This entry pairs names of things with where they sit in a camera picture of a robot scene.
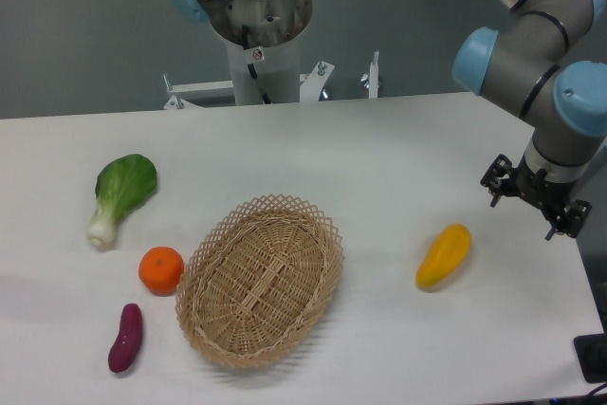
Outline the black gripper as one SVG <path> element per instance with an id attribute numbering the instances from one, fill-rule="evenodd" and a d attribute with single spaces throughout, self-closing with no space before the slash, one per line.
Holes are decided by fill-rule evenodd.
<path id="1" fill-rule="evenodd" d="M 570 201 L 574 183 L 548 181 L 541 172 L 532 172 L 524 157 L 512 175 L 515 186 L 510 179 L 512 171 L 511 161 L 502 154 L 487 168 L 480 184 L 491 195 L 490 207 L 495 207 L 502 197 L 516 195 L 543 213 L 550 224 L 545 240 L 551 240 L 555 235 L 577 238 L 592 205 L 585 200 Z"/>

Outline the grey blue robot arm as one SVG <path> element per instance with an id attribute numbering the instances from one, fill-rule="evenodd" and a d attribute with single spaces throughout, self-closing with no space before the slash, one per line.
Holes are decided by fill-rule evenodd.
<path id="1" fill-rule="evenodd" d="M 230 59 L 238 104 L 318 101 L 332 66 L 299 71 L 297 41 L 311 0 L 171 0 L 210 23 Z M 606 137 L 606 67 L 561 58 L 598 21 L 606 0 L 501 0 L 517 20 L 508 32 L 479 28 L 461 45 L 453 78 L 532 126 L 518 165 L 498 156 L 482 178 L 494 199 L 539 209 L 551 234 L 576 237 L 591 206 L 571 193 Z"/>

